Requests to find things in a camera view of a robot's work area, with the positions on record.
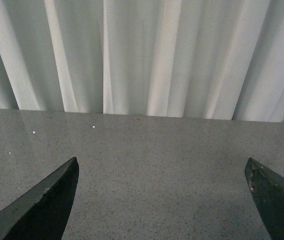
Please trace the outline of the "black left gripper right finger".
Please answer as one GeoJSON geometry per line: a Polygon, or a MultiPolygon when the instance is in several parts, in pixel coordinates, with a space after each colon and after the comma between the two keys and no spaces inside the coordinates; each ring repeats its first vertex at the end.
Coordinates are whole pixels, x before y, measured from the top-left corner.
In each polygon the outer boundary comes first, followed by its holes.
{"type": "Polygon", "coordinates": [[[284,240],[284,177],[249,158],[245,178],[260,218],[273,240],[284,240]]]}

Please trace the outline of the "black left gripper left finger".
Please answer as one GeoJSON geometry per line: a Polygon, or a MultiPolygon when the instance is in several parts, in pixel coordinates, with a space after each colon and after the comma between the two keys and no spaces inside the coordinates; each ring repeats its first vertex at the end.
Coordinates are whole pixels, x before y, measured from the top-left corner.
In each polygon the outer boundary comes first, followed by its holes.
{"type": "Polygon", "coordinates": [[[0,211],[0,240],[60,240],[79,178],[75,157],[0,211]]]}

